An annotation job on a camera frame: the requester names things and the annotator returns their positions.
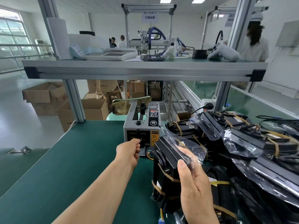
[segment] wall sign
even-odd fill
[[[232,27],[235,19],[235,14],[229,14],[225,23],[225,26]]]
[[[147,11],[142,12],[141,14],[141,22],[143,23],[157,23],[158,22],[159,13],[155,11]]]

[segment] white shirt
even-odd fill
[[[269,47],[267,39],[261,37],[260,42],[254,46],[250,45],[250,38],[245,36],[243,48],[240,52],[243,60],[261,61],[269,57]]]
[[[117,44],[118,48],[128,48],[127,47],[127,42],[126,41],[119,41]]]

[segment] forearm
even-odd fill
[[[131,165],[114,160],[53,223],[112,223],[132,172]]]

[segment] air conditioner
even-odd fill
[[[35,39],[34,41],[36,45],[46,45],[46,43],[41,39]],[[52,52],[50,47],[46,47],[46,46],[39,46],[37,47],[37,50],[39,54],[48,54]]]

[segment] man in black shirt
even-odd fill
[[[111,46],[112,48],[117,48],[117,45],[115,44],[115,37],[111,38]]]

